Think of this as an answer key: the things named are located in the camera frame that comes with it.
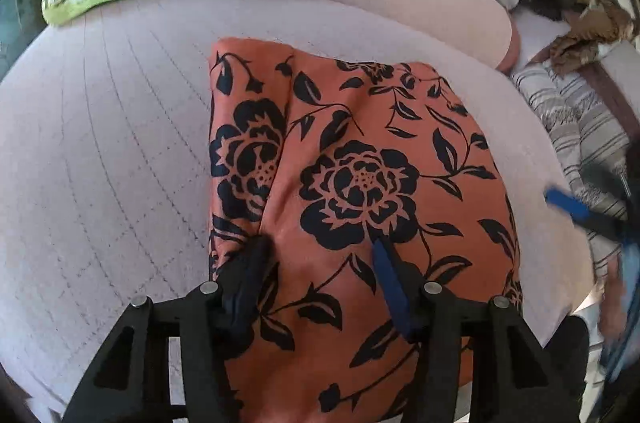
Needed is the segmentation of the person's right hand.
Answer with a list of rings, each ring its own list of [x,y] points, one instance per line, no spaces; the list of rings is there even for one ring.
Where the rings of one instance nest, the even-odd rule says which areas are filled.
[[[608,270],[600,302],[599,331],[606,341],[622,336],[627,324],[627,310],[623,307],[626,294],[624,281],[615,268]]]

